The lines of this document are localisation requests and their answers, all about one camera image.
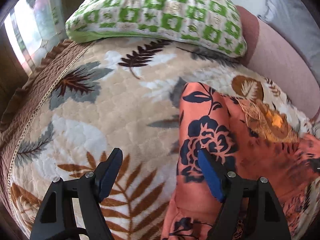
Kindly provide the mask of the green white patterned pillow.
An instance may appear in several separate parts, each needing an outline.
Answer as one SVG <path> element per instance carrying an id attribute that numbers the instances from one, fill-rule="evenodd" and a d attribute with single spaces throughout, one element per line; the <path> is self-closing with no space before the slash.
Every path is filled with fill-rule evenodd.
<path id="1" fill-rule="evenodd" d="M 232 58 L 247 50 L 231 0 L 85 0 L 66 21 L 78 43 L 107 37 L 153 37 L 194 44 Z"/>

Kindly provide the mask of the pink cylindrical bolster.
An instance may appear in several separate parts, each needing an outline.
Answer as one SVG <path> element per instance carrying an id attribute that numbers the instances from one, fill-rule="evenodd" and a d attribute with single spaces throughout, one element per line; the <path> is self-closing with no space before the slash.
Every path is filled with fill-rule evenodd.
<path id="1" fill-rule="evenodd" d="M 247 52 L 242 65 L 271 79 L 310 119 L 319 117 L 319 85 L 303 58 L 272 27 L 241 6 Z"/>

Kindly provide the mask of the stained glass window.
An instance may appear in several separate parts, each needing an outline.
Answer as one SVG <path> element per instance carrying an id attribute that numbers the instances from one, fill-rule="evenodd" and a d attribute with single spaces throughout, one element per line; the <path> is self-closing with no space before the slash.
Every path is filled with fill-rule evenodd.
<path id="1" fill-rule="evenodd" d="M 67 38 L 61 0 L 18 0 L 4 21 L 13 51 L 30 75 Z"/>

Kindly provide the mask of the grey pillow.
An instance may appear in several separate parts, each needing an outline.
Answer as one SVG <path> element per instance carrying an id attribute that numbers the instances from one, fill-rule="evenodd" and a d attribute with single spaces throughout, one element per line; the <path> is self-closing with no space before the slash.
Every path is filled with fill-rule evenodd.
<path id="1" fill-rule="evenodd" d="M 258 17 L 277 31 L 301 55 L 319 79 L 319 27 L 301 0 L 265 0 Z"/>

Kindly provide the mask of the orange floral garment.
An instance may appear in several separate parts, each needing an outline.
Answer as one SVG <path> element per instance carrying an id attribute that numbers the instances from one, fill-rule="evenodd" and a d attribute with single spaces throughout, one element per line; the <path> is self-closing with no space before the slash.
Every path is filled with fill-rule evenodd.
<path id="1" fill-rule="evenodd" d="M 180 156 L 177 185 L 164 219 L 162 239 L 204 239 L 220 204 L 198 165 L 206 148 L 215 160 L 248 179 L 271 181 L 292 239 L 300 239 L 313 220 L 309 194 L 319 178 L 319 140 L 300 138 L 286 116 L 263 103 L 218 93 L 188 83 L 180 99 Z"/>

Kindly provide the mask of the beige leaf-pattern quilt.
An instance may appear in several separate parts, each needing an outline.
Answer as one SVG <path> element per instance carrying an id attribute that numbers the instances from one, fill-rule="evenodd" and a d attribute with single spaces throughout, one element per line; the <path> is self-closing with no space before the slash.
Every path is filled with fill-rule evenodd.
<path id="1" fill-rule="evenodd" d="M 124 163 L 101 204 L 115 239 L 162 239 L 176 189 L 180 99 L 202 83 L 222 95 L 263 103 L 301 137 L 313 124 L 272 80 L 205 49 L 149 38 L 71 43 L 43 70 L 1 138 L 8 195 L 20 229 L 31 234 L 55 176 L 79 178 L 123 150 Z"/>

